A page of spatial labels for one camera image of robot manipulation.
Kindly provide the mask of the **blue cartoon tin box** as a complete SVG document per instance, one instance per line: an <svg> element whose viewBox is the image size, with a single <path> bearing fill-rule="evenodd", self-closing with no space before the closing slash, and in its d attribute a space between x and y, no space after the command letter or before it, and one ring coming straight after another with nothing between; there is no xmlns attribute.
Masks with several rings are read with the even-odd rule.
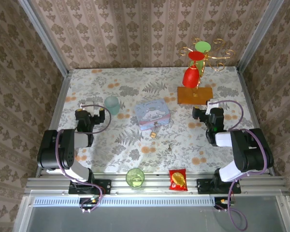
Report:
<svg viewBox="0 0 290 232"><path fill-rule="evenodd" d="M137 104L134 110L142 131L167 125L170 122L171 114L164 99Z"/></svg>

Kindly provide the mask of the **frosted teal plastic cup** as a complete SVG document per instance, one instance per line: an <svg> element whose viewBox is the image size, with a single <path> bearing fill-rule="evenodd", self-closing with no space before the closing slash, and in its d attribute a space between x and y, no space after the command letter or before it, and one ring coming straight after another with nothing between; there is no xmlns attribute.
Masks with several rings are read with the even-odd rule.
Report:
<svg viewBox="0 0 290 232"><path fill-rule="evenodd" d="M120 104L115 96L109 96L104 100L105 107L110 111L111 115L115 116L119 113Z"/></svg>

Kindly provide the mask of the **red wine glass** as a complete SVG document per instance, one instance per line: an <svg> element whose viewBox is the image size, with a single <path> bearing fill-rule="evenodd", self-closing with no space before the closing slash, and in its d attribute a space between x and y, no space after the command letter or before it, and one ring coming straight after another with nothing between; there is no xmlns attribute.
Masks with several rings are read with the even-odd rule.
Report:
<svg viewBox="0 0 290 232"><path fill-rule="evenodd" d="M191 51L188 57L191 62L184 73L182 84L187 88L197 88L203 74L205 56L202 52Z"/></svg>

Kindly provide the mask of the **floral tablecloth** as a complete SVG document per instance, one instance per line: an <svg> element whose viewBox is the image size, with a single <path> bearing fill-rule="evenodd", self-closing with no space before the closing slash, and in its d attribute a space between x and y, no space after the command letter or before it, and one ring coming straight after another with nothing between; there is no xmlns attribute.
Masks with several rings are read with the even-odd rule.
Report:
<svg viewBox="0 0 290 232"><path fill-rule="evenodd" d="M229 147L208 143L206 127L192 117L191 105L177 103L185 68L84 69L72 73L58 128L76 126L75 111L83 101L103 105L109 96L119 100L119 113L107 116L95 131L90 148L79 148L75 158L94 172L213 172L233 159ZM140 130L135 106L164 99L171 113L170 122L159 127L155 139Z"/></svg>

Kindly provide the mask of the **green wine glass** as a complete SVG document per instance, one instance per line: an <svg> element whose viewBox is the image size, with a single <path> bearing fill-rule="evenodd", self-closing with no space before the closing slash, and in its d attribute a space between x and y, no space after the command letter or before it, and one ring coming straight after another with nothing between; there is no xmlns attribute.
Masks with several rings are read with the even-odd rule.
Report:
<svg viewBox="0 0 290 232"><path fill-rule="evenodd" d="M208 52L211 45L205 41L199 41L195 44L195 50L189 52L188 57L191 60L189 67L196 68L199 72L203 70L204 64L208 59Z"/></svg>

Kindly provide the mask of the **red snack packet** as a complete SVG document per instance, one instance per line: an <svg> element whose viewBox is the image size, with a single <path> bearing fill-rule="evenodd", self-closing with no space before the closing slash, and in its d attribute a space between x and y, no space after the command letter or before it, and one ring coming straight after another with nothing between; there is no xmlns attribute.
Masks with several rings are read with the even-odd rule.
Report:
<svg viewBox="0 0 290 232"><path fill-rule="evenodd" d="M186 169L170 170L170 190L188 191Z"/></svg>

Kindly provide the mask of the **green translucent cup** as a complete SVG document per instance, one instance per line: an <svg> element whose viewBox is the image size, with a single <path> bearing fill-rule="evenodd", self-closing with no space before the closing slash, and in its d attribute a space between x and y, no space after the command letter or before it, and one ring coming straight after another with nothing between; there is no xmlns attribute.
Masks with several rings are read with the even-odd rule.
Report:
<svg viewBox="0 0 290 232"><path fill-rule="evenodd" d="M130 169L126 174L126 182L132 188L140 188L144 180L145 175L139 168Z"/></svg>

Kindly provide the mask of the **black connector board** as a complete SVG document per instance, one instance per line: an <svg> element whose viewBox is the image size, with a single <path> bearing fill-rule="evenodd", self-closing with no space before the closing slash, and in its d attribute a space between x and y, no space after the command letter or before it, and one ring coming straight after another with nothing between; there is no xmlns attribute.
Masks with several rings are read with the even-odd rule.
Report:
<svg viewBox="0 0 290 232"><path fill-rule="evenodd" d="M214 208L217 210L227 210L228 208L228 199L227 197L214 197L215 205ZM235 198L231 197L229 205L230 207L235 204Z"/></svg>
<svg viewBox="0 0 290 232"><path fill-rule="evenodd" d="M90 213L96 208L96 205L99 203L99 197L91 197L91 198L80 198L79 199L79 207L82 212Z"/></svg>

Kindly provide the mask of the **grey panel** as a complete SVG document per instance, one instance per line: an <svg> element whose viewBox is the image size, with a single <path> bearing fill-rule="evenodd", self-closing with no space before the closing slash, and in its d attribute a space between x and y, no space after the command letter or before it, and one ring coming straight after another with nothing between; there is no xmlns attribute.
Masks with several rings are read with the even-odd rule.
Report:
<svg viewBox="0 0 290 232"><path fill-rule="evenodd" d="M214 206L35 207L21 203L13 232L290 232L290 198L237 196L231 212Z"/></svg>

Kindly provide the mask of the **aluminium table side rail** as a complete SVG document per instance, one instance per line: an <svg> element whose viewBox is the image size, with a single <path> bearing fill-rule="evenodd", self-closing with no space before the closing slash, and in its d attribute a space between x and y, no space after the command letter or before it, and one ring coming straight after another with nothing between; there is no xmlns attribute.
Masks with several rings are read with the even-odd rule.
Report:
<svg viewBox="0 0 290 232"><path fill-rule="evenodd" d="M58 100L57 100L57 103L53 112L53 117L49 126L49 130L51 131L58 130L58 126L61 119L61 114L62 114L63 106L65 103L65 99L67 96L67 92L70 86L72 74L73 74L72 72L69 72L62 82L60 93L58 95Z"/></svg>
<svg viewBox="0 0 290 232"><path fill-rule="evenodd" d="M256 113L255 113L255 110L254 110L254 107L253 107L253 103L252 103L249 91L247 89L243 74L239 71L239 69L237 67L236 67L236 71L237 71L237 74L238 74L238 77L239 77L239 81L240 81L241 86L242 86L242 90L243 90L243 93L244 93L244 96L245 96L245 99L246 99L246 103L247 103L247 107L248 107L248 110L249 110L249 113L250 113L250 116L251 116L252 123L253 123L253 125L256 128L260 128L260 125L259 125Z"/></svg>

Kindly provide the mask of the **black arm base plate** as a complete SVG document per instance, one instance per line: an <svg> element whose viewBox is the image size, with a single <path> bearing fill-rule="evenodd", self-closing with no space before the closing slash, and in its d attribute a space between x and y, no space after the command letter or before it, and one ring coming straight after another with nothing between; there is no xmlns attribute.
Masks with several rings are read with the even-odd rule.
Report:
<svg viewBox="0 0 290 232"><path fill-rule="evenodd" d="M217 178L197 179L198 194L228 194L232 182L223 182Z"/></svg>
<svg viewBox="0 0 290 232"><path fill-rule="evenodd" d="M94 184L99 186L103 194L110 195L111 193L111 180L109 179L95 179ZM78 194L78 195L99 195L100 191L93 186L70 182L69 185L69 194Z"/></svg>

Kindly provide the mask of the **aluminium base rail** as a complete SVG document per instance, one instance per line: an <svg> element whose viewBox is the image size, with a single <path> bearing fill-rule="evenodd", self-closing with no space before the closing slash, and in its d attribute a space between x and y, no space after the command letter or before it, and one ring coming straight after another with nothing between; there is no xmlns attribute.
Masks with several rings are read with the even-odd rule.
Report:
<svg viewBox="0 0 290 232"><path fill-rule="evenodd" d="M111 196L196 196L197 179L212 178L212 173L187 173L188 191L169 190L168 172L145 173L145 181L139 188L132 188L126 182L125 173L95 173L96 179L111 180ZM25 195L68 196L70 181L61 174L43 171L38 178L29 178ZM280 176L262 174L246 177L239 181L240 196L288 196L289 188Z"/></svg>

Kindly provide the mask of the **aluminium frame post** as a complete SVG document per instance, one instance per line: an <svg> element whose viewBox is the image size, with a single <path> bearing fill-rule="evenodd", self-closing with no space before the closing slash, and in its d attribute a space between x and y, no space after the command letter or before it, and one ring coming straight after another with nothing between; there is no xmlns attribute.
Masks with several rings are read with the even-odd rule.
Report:
<svg viewBox="0 0 290 232"><path fill-rule="evenodd" d="M51 55L53 61L55 62L57 68L61 72L62 76L66 78L69 74L69 71L64 64L63 59L61 58L58 49L51 40L50 33L47 32L46 26L42 22L42 19L38 15L37 11L34 9L31 0L18 0L26 15L28 16L30 22L32 23L34 29L37 31L40 36L43 44L45 45L47 51Z"/></svg>
<svg viewBox="0 0 290 232"><path fill-rule="evenodd" d="M283 2L284 0L270 0L267 9L262 15L262 18L260 19L258 26L256 27L256 30L237 65L239 73L242 73L248 66Z"/></svg>

